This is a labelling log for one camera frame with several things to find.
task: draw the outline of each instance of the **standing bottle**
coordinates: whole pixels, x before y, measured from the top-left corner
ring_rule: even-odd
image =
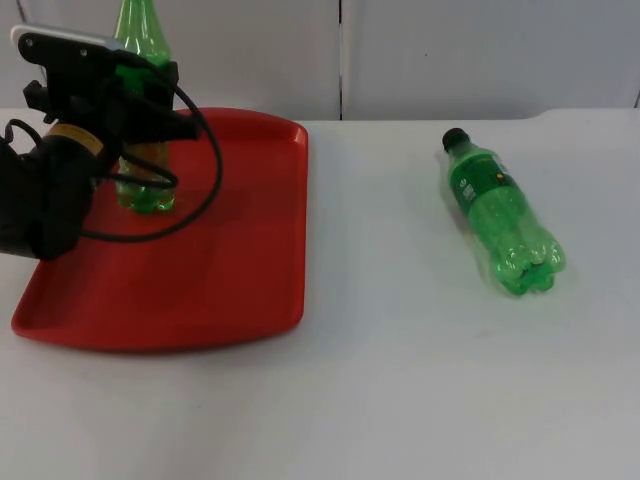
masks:
[[[544,291],[565,266],[560,244],[536,219],[527,200],[492,151],[464,130],[442,139],[451,159],[449,185],[471,228],[491,254],[498,281],[514,295]]]
[[[120,17],[116,25],[115,38],[125,48],[163,67],[171,61],[171,49],[162,33],[153,0],[122,0]],[[144,79],[153,75],[148,70],[120,67],[125,87],[136,95],[144,95]],[[148,162],[163,168],[169,167],[169,144],[149,143],[129,145],[127,150]],[[120,159],[120,173],[147,180],[162,180],[158,175],[138,168]],[[140,187],[127,183],[116,183],[120,205],[139,213],[170,210],[175,203],[175,190]]]

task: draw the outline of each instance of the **white table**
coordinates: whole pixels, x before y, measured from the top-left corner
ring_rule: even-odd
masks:
[[[39,118],[2,124],[16,114]],[[482,280],[439,186],[454,125],[502,154],[563,244],[551,292]],[[0,258],[0,477],[637,480],[640,112],[305,126],[289,335],[152,357],[32,343],[9,323],[34,262]]]

